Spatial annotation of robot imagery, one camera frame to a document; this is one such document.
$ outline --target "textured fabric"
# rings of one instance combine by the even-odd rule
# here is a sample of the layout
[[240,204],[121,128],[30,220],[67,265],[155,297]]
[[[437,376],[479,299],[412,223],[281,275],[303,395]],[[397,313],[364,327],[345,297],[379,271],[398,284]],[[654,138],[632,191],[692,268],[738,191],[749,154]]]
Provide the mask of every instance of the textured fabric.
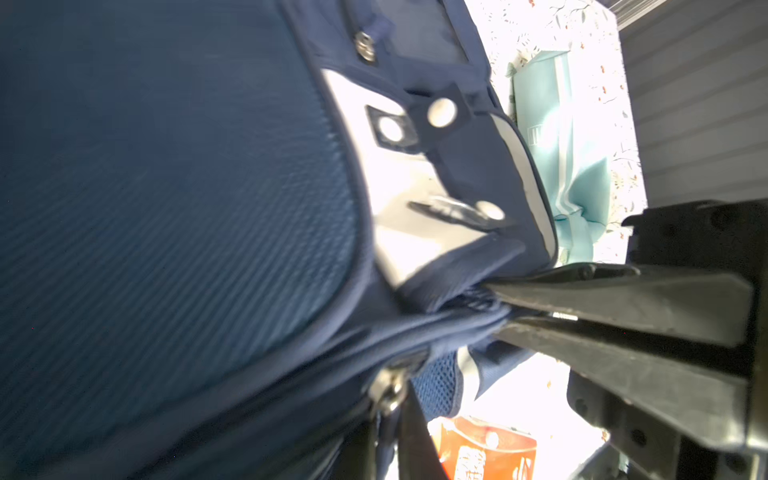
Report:
[[[374,280],[370,287],[377,290],[378,282]],[[361,303],[372,296],[366,295]],[[168,452],[152,468],[152,475],[142,478],[230,478],[220,473],[246,467],[263,474],[267,460],[291,453],[291,449],[299,448],[308,432],[317,432],[322,415],[351,412],[348,401],[360,400],[361,392],[376,372],[392,359],[420,362],[427,353],[443,356],[463,343],[476,343],[498,331],[509,313],[508,306],[503,304],[481,312],[454,308],[432,315],[389,316],[388,308],[364,310],[366,313],[353,316],[356,321],[345,324],[329,342],[335,345],[330,351],[252,402],[228,412],[222,418],[226,428],[205,425],[201,428],[203,433],[191,433],[189,437],[196,449]],[[353,386],[342,387],[350,379]],[[321,398],[324,396],[332,400],[326,402]],[[443,398],[450,399],[452,394]],[[361,420],[368,418],[368,414],[369,410],[364,409]]]
[[427,422],[440,416],[451,415],[457,398],[456,352],[430,363],[421,375],[413,379],[413,388],[422,404]]
[[491,233],[427,264],[398,293],[419,311],[433,313],[524,253],[520,240]]
[[342,286],[358,218],[275,2],[3,15],[0,458],[26,468],[299,332]]
[[398,55],[443,65],[467,62],[467,55],[456,41],[456,32],[441,2],[378,0],[376,4],[399,26],[389,38]]

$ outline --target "zipper pull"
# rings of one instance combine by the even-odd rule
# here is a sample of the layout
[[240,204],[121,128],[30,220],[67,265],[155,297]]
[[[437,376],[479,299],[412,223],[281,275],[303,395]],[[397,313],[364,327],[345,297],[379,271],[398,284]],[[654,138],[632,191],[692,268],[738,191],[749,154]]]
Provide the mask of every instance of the zipper pull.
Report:
[[455,198],[432,195],[423,202],[410,201],[408,207],[428,217],[447,223],[457,223],[481,232],[515,224],[509,219],[505,221],[504,211],[485,200],[479,201],[473,207]]
[[376,44],[389,37],[395,25],[384,15],[377,15],[370,25],[355,33],[355,50],[363,60],[376,61]]
[[379,371],[368,389],[374,415],[390,416],[400,408],[408,396],[408,378],[407,369],[384,368]]

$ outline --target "floral tablecloth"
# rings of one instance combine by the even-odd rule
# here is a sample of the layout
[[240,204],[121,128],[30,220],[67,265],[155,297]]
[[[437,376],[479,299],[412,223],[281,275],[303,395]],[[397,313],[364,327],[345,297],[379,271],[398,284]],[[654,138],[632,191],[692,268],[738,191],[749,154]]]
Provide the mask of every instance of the floral tablecloth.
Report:
[[466,0],[491,61],[491,81],[499,98],[509,100],[515,118],[511,76],[540,51],[570,50],[588,69],[591,101],[612,120],[615,152],[610,158],[613,185],[606,234],[594,260],[623,263],[629,229],[621,221],[647,206],[637,156],[627,79],[613,13],[596,0]]

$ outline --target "metal grommet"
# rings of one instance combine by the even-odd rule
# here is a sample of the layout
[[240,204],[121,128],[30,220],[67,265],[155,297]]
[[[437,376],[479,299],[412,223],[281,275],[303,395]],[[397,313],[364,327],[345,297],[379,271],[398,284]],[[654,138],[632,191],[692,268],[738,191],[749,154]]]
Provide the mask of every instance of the metal grommet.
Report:
[[476,203],[475,208],[491,220],[504,220],[504,217],[506,217],[504,211],[498,205],[485,200],[480,200]]
[[429,105],[427,120],[436,128],[449,126],[456,119],[458,108],[450,98],[438,98]]
[[355,34],[355,49],[365,61],[376,61],[376,50],[373,48],[373,38],[364,31]]
[[402,141],[406,136],[406,133],[397,120],[391,117],[381,117],[377,127],[379,128],[379,133],[393,143]]

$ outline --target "white trim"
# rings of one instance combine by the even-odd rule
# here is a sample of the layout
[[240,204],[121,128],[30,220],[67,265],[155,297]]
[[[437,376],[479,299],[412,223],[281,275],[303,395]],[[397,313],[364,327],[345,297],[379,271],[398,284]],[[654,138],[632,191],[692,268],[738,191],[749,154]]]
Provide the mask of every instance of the white trim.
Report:
[[463,346],[456,352],[456,363],[458,370],[462,374],[462,403],[459,407],[457,416],[463,415],[467,409],[472,407],[472,403],[478,397],[480,392],[480,371],[472,355],[469,354],[469,348]]
[[415,212],[409,201],[432,195],[447,197],[432,163],[423,155],[381,148],[372,130],[366,105],[402,115],[403,107],[338,72],[323,70],[366,179],[376,244],[376,262],[395,288],[427,263],[463,247],[486,233],[446,223]]
[[515,133],[515,130],[512,129],[506,120],[493,114],[491,114],[491,118],[493,119],[493,123],[496,124],[498,134],[502,137],[504,143],[507,144],[509,154],[512,156],[512,160],[515,162],[515,166],[518,169],[518,173],[523,182],[525,199],[528,201],[528,209],[530,209],[533,214],[538,231],[541,232],[541,236],[544,238],[544,245],[547,249],[547,253],[549,253],[550,257],[554,258],[558,253],[554,248],[555,245],[557,245],[557,241],[555,239],[549,212],[547,212],[547,207],[544,203],[545,199],[541,196],[541,191],[538,189],[536,176],[533,172],[533,167],[531,166],[528,154],[525,151],[525,147]]
[[571,95],[565,89],[565,66],[563,55],[554,58],[554,76],[558,83],[558,100],[560,103],[558,126],[558,195],[555,203],[564,214],[572,214],[579,210],[568,198],[568,146],[571,144],[571,126],[573,115],[571,111]]

